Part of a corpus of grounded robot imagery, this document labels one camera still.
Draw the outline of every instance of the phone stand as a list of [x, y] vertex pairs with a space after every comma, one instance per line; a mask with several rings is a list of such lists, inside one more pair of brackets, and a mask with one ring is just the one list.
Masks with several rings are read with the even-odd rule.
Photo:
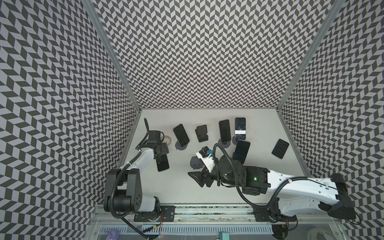
[[223, 148], [227, 148], [231, 145], [231, 141], [228, 141], [228, 142], [222, 142], [221, 141], [221, 138], [218, 140], [218, 143], [223, 147]]
[[237, 141], [238, 141], [238, 140], [236, 140], [235, 136], [233, 136], [233, 138], [232, 138], [232, 143], [235, 144], [235, 145], [237, 145]]
[[182, 147], [180, 145], [179, 141], [177, 141], [176, 144], [175, 144], [175, 148], [178, 149], [178, 150], [184, 150], [184, 149], [187, 148], [187, 146], [188, 146], [188, 143]]

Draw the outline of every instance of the red wire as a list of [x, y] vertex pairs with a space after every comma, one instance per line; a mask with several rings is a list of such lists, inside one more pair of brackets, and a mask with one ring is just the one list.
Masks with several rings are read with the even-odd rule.
[[163, 222], [163, 217], [164, 217], [164, 212], [163, 212], [163, 215], [161, 215], [159, 227], [161, 227], [161, 223]]

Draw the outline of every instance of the black and white pattern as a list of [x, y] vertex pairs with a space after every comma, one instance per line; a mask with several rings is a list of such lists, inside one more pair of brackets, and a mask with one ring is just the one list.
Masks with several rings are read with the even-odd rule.
[[81, 237], [136, 113], [80, 2], [0, 1], [0, 80], [0, 239]]
[[277, 106], [333, 0], [93, 0], [143, 108]]
[[348, 179], [359, 240], [384, 239], [383, 8], [345, 3], [283, 109], [311, 173]]

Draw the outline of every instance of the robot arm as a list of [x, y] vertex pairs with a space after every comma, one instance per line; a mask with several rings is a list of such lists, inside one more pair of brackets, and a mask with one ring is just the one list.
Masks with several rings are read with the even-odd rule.
[[[168, 161], [168, 146], [162, 142], [160, 131], [150, 131], [147, 119], [144, 119], [147, 133], [137, 145], [137, 156], [122, 169], [112, 169], [107, 174], [106, 192], [104, 195], [104, 210], [107, 212], [153, 212], [158, 218], [160, 215], [160, 202], [157, 197], [146, 196], [142, 193], [140, 171], [153, 160], [157, 162]], [[116, 186], [126, 184], [126, 189]]]
[[[210, 187], [214, 180], [236, 187], [240, 196], [251, 206], [254, 205], [256, 212], [261, 211], [260, 209], [265, 206], [252, 204], [243, 194], [274, 193], [267, 204], [268, 207], [265, 208], [269, 211], [268, 215], [276, 220], [296, 214], [324, 212], [340, 219], [355, 219], [356, 217], [354, 204], [348, 196], [341, 174], [333, 174], [330, 178], [296, 177], [266, 168], [243, 166], [241, 162], [230, 158], [222, 148], [220, 149], [224, 156], [218, 161], [214, 159], [215, 149], [216, 145], [213, 151], [204, 147], [196, 153], [205, 167], [201, 172], [188, 173], [201, 187], [204, 184]], [[239, 186], [236, 186], [235, 178], [237, 178]], [[279, 199], [276, 197], [279, 193], [291, 194], [295, 197]]]

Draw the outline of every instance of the smartphone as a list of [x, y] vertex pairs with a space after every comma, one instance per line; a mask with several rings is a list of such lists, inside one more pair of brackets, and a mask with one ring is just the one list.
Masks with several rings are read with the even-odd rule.
[[275, 155], [276, 157], [283, 159], [288, 147], [289, 147], [289, 143], [287, 143], [282, 139], [279, 139], [272, 150], [272, 155]]
[[251, 143], [245, 140], [237, 141], [235, 152], [233, 153], [233, 159], [240, 161], [242, 164], [245, 162], [245, 158], [247, 157], [249, 146]]
[[221, 142], [229, 142], [231, 141], [231, 128], [229, 127], [229, 120], [221, 120], [218, 123], [218, 127], [220, 130], [220, 138]]
[[174, 127], [173, 132], [177, 140], [179, 141], [180, 146], [183, 147], [189, 143], [189, 137], [182, 124], [179, 124], [176, 127]]
[[245, 118], [235, 118], [235, 139], [245, 140]]
[[164, 170], [169, 169], [169, 163], [167, 155], [162, 155], [156, 158], [157, 170], [162, 172]]

